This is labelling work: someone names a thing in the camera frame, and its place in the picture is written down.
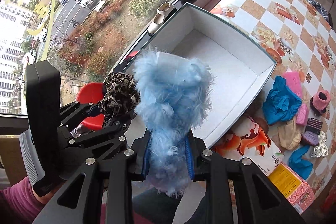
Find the red patterned carton box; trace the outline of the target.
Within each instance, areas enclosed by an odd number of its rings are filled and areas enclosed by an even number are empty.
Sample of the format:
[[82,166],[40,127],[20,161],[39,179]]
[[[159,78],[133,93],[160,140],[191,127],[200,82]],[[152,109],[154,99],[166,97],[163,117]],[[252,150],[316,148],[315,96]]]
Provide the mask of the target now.
[[308,182],[284,163],[276,167],[268,178],[300,215],[315,200],[315,194]]

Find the plaid cloth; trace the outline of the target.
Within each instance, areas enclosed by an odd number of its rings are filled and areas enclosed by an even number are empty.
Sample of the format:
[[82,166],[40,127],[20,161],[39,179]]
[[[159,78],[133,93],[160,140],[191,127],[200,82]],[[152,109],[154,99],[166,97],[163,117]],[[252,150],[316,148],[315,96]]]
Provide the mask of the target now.
[[315,0],[306,0],[311,6],[313,6],[329,23],[329,12],[317,1]]

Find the beige sock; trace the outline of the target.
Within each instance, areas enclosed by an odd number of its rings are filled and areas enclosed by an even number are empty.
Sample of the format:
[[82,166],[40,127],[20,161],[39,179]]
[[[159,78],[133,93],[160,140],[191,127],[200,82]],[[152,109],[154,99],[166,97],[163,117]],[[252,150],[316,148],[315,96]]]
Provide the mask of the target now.
[[301,131],[292,119],[277,128],[280,146],[288,151],[295,150],[301,141]]

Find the purple knitted bootie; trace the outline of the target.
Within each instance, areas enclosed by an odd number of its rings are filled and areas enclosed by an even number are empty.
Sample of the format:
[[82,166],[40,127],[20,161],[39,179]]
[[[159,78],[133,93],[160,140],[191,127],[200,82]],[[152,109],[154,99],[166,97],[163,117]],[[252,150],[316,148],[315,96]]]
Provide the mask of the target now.
[[323,122],[321,120],[308,118],[301,141],[307,145],[316,146],[319,143],[318,136],[321,133],[322,125]]

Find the blue shoe cover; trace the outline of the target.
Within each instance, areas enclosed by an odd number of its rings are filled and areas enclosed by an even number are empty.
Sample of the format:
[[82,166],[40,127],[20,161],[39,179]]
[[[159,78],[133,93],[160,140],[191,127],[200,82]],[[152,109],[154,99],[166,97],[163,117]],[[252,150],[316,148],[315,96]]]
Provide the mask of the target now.
[[304,145],[296,149],[288,160],[288,166],[304,180],[310,176],[313,170],[313,163],[303,158],[303,155],[305,155],[309,149],[309,145]]
[[301,104],[301,98],[290,90],[286,80],[276,76],[261,109],[268,125],[273,125],[291,120],[297,114]]

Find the orange fox tissue pack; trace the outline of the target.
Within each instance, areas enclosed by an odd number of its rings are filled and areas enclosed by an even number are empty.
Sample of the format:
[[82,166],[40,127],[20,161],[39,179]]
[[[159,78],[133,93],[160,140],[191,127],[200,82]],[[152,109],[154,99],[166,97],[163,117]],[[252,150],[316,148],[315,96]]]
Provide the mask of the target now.
[[251,159],[269,176],[284,159],[284,154],[268,136],[268,125],[262,118],[241,116],[211,148],[226,159]]

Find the checkered patterned tablecloth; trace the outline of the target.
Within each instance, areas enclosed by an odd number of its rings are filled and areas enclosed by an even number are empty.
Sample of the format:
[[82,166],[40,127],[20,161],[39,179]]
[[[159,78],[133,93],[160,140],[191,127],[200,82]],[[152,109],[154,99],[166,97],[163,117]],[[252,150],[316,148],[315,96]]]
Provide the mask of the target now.
[[329,154],[312,160],[307,178],[321,194],[335,173],[335,31],[305,0],[220,0],[211,11],[258,42],[276,61],[274,76],[296,71],[304,104],[319,91],[330,93],[321,116]]

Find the pink fleece bootie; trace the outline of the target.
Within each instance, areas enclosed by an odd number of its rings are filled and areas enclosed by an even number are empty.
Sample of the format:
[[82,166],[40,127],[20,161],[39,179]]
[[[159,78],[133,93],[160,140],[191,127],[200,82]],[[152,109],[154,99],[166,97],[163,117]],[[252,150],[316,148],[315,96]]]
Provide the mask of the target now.
[[314,94],[314,96],[310,99],[310,108],[316,116],[321,116],[326,112],[330,100],[329,91],[321,90]]

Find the person leg in jeans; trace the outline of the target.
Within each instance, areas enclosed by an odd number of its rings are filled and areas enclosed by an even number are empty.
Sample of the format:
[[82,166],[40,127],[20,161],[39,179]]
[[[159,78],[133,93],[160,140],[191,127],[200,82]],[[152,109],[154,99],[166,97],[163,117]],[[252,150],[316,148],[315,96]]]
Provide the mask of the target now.
[[[198,206],[186,223],[207,223],[208,193],[205,192],[202,199],[197,197]],[[134,223],[173,223],[175,213],[183,200],[183,194],[169,197],[156,188],[145,190],[133,197]]]

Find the red round stool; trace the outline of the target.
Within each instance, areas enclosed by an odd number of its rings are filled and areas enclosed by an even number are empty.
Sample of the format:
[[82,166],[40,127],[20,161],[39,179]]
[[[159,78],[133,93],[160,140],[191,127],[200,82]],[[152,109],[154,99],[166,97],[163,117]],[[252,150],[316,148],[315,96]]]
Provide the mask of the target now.
[[[104,83],[88,83],[84,85],[77,94],[76,100],[81,104],[90,104],[97,106],[98,101],[104,98],[106,88]],[[95,117],[88,117],[82,121],[82,125],[86,128],[98,131],[102,129],[104,115],[97,109],[98,115]]]

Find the grey open cardboard box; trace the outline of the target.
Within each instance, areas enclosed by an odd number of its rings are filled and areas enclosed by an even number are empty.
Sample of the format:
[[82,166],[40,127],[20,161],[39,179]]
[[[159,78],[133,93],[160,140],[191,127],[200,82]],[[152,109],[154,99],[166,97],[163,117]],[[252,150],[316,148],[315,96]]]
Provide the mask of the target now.
[[185,3],[145,42],[132,51],[148,49],[197,58],[208,65],[214,77],[212,109],[196,138],[212,147],[240,118],[260,93],[276,62],[255,41],[238,28],[210,12]]

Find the fluffy light blue scrunchie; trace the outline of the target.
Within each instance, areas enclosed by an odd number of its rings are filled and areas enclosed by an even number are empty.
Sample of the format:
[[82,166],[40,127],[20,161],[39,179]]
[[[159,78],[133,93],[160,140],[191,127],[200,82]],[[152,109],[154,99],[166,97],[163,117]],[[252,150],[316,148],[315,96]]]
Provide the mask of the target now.
[[135,113],[150,132],[146,177],[159,192],[179,196],[193,176],[187,134],[211,110],[211,69],[197,58],[148,50],[136,58],[133,75]]

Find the small pink foam sponge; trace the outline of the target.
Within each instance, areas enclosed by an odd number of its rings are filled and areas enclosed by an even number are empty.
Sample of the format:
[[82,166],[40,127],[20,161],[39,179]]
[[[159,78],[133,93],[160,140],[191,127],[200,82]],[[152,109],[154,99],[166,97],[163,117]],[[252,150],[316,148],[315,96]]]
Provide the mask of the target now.
[[296,124],[300,126],[305,126],[307,124],[308,116],[309,116],[309,108],[307,104],[302,103],[296,115]]

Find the leopard print scrunchie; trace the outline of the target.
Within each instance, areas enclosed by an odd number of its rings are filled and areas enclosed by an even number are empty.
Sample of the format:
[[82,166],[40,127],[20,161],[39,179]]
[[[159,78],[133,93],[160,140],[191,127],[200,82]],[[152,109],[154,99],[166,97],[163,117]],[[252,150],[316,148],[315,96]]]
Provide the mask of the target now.
[[134,112],[140,102],[133,75],[126,73],[110,73],[105,79],[106,93],[98,101],[100,112],[104,115],[103,128],[109,127],[118,118]]

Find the white polka dot scrunchie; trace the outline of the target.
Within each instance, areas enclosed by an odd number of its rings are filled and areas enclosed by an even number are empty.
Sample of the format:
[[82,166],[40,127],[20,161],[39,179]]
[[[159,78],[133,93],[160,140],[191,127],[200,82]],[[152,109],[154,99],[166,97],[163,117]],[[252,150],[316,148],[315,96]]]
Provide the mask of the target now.
[[321,131],[318,135],[318,144],[313,148],[313,151],[310,155],[312,158],[326,158],[329,155],[329,149],[326,145],[327,136],[326,133]]

